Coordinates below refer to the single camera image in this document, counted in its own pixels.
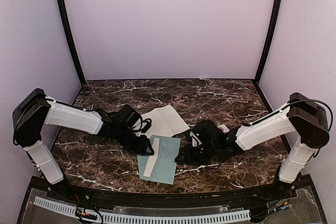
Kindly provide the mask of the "cream letter paper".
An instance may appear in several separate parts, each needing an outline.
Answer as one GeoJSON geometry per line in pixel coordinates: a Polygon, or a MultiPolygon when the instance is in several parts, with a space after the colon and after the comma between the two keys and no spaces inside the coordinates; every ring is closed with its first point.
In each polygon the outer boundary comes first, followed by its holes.
{"type": "Polygon", "coordinates": [[[160,139],[158,137],[154,138],[152,147],[154,150],[154,154],[148,158],[148,161],[146,163],[144,173],[143,173],[144,177],[151,176],[155,163],[159,156],[160,139]]]}

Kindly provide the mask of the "blue-grey envelope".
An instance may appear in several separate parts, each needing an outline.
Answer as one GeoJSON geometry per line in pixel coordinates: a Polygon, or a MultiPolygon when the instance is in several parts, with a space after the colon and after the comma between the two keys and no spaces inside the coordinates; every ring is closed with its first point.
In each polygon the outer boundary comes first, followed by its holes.
{"type": "Polygon", "coordinates": [[[143,180],[148,180],[151,182],[173,185],[176,172],[175,158],[179,153],[181,139],[174,137],[152,135],[150,137],[150,142],[152,145],[153,140],[156,137],[160,139],[160,147],[159,147],[159,156],[155,163],[152,174],[150,177],[143,176],[146,163],[150,156],[138,155],[137,160],[138,160],[139,177],[143,180]]]}

